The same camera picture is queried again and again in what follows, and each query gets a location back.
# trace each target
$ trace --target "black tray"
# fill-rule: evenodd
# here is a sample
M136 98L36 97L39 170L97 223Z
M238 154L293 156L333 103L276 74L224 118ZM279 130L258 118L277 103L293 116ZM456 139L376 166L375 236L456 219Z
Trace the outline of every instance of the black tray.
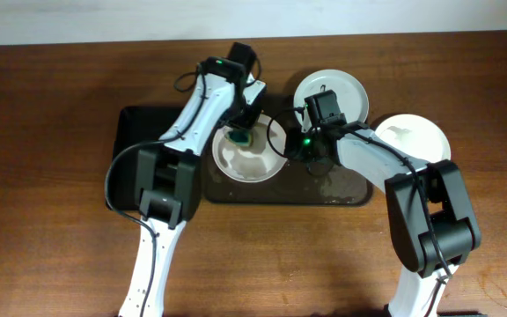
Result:
M292 98L268 94L261 102L264 113L271 116L283 107L291 107ZM170 105L132 106L122 109L113 155L132 144L158 139L177 119L181 109ZM298 125L293 114L284 114L278 121L285 130ZM313 168L314 173L325 169L324 166ZM111 175L111 198L119 209L137 210L134 202L135 174L134 154L119 161ZM324 176L314 177L306 171L305 165L290 162L267 181L254 184L234 181L216 166L210 142L203 154L201 174L202 192L214 203L360 206L367 203L372 195L372 185L363 176L339 166L335 166Z

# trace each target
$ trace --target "white ceramic bowl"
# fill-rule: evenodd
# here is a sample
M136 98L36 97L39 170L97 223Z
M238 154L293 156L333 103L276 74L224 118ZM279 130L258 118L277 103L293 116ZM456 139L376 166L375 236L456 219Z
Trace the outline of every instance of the white ceramic bowl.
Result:
M375 130L375 134L415 158L432 163L451 159L447 136L435 123L419 115L394 115L384 120Z
M298 85L293 103L295 107L302 107L305 98L313 94L333 90L338 99L338 106L345 114L348 123L365 122L369 113L369 99L367 92L359 81L350 74L341 70L319 70ZM308 111L305 109L305 119L295 112L298 122L304 132L312 126Z
M266 181L283 168L287 159L277 155L267 142L267 128L271 120L261 114L252 129L252 145L237 146L224 137L230 129L219 129L212 139L212 155L218 168L235 181L255 183ZM276 121L271 123L271 143L283 153L286 134Z

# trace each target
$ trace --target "cable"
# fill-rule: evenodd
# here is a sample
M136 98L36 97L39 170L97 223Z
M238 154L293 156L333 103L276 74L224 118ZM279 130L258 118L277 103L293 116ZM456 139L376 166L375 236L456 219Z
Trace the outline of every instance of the cable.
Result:
M177 134L175 136L171 136L166 139L160 139L160 140L156 140L156 141L146 141L146 142L141 142L138 144L130 145L128 148L122 150L119 154L117 154L113 158L113 161L111 162L111 165L109 166L109 169L107 170L107 174L105 176L105 201L107 202L107 205L109 206L109 208L112 211L116 212L117 214L121 215L122 217L132 221L135 224L140 225L141 227L146 229L150 233L150 236L151 236L152 257L151 257L150 281L148 282L148 288L146 290L146 294L144 295L144 299L142 302L142 308L140 309L140 317L143 317L143 315L144 315L144 309L146 307L146 302L148 301L148 295L150 294L151 285L154 280L154 274L155 274L155 270L156 270L156 251L158 249L158 243L156 242L156 233L153 231L153 229L150 228L149 225L144 223L144 221L142 221L136 217L132 217L128 213L126 213L125 211L119 210L116 207L114 207L113 202L111 201L111 194L109 192L111 173L114 169L114 166L118 163L118 161L122 157L128 155L130 152L135 151L135 150L141 150L142 148L148 147L148 146L170 143L172 141L175 141L175 140L181 138L182 136L185 135L185 133L187 133L187 131L189 131L189 129L191 128L191 126L195 122L195 119L197 118L197 116L201 112L202 105L204 104L204 101L207 98L207 96L206 96L207 81L205 79L204 74L202 73L202 68L201 68L200 64L197 65L197 70L195 71L195 74L197 74L197 76L200 75L202 78L202 96L201 96L201 102L199 103L199 107L197 108L197 110L193 114L193 117L191 118L191 121L189 122L189 124L182 131L177 131ZM185 77L185 74L176 80L176 84L183 77Z
M306 135L307 135L307 136L309 136L309 137L311 137L311 136L312 136L312 131L313 131L313 130L315 130L316 128L317 128L317 127L314 127L314 126L312 126L312 125L311 125L311 127L308 129L308 132L306 132ZM330 159L330 157L328 157L328 154L329 154L329 151L328 151L328 150L327 150L327 148L326 148L326 154L325 154L324 156L322 156L322 157L320 157L320 158L314 158L314 159L312 160L312 162L306 163L306 172L307 172L309 175L311 175L312 177L323 177L323 176L326 176L328 173L330 173L330 171L332 171L332 169L334 168L335 163L334 163L334 161L333 161L333 160L331 160L331 159ZM328 161L329 163L331 163L331 164L329 165L329 168L328 168L328 169L327 169L324 173L320 173L320 174L315 174L315 173L313 173L313 172L312 172L312 169L311 169L310 164L311 164L311 163L319 163L319 160L320 160L320 159L323 159L323 158L324 158L324 159L327 159L327 161Z
M180 83L181 79L191 76L191 75L195 75L195 79L193 80L193 83L191 83L191 85L189 85L189 87L187 87L187 88L180 88L179 83ZM185 73L185 74L177 77L177 79L175 79L175 81L173 82L173 89L175 89L178 92L189 92L191 89L193 89L193 87L197 83L197 76L198 76L197 70L195 70L195 71L189 71L188 73Z
M278 156L280 156L280 157L282 157L284 159L291 159L291 158L286 157L284 154L282 154L281 152L279 152L275 148L275 146L273 146L273 143L271 142L271 137L269 137L269 134L270 134L269 132L271 132L271 123L273 123L273 121L276 120L281 114L287 113L289 111L304 111L304 110L305 109L303 107L286 108L286 109L281 110L278 114L276 114L275 116L273 116L271 118L271 120L269 120L268 129L266 131L267 132L268 144L271 147L271 150L273 150Z
M261 78L261 62L260 62L260 59L255 57L255 61L257 62L257 76L255 77L255 79L253 80L253 82L249 83L249 84L246 84L246 88L255 84L256 81L260 80Z
M430 313L433 310L433 306L437 300L437 294L439 293L439 290L441 290L441 285L447 284L447 282L445 281L446 278L447 276L437 278L436 288L433 289L433 295L431 296L430 306L428 307L428 310L426 311L424 317L430 316Z

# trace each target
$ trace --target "white wall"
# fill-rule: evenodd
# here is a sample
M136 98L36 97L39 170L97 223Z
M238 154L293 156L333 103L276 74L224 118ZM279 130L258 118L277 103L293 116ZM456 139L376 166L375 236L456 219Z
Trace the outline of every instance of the white wall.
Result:
M0 44L507 29L507 0L0 0Z

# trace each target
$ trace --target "white bowl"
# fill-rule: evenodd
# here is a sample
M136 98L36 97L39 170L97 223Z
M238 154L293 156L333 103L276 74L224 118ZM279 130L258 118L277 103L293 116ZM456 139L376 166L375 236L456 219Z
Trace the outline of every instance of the white bowl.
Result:
M375 134L415 158L431 163L451 159L447 136L435 123L419 115L394 115L384 120L375 130Z
M306 97L328 90L335 92L338 106L348 123L365 122L369 113L367 92L355 77L341 70L319 70L303 79L295 91L294 106L303 107ZM304 120L297 112L295 116L302 130L308 131L312 126L308 111L305 109Z
M224 174L235 181L255 183L266 181L277 174L287 162L286 158L277 155L267 141L268 116L261 114L252 128L252 145L238 146L224 137L231 128L223 127L212 139L212 156ZM271 143L283 153L286 134L276 121L271 123L269 132Z

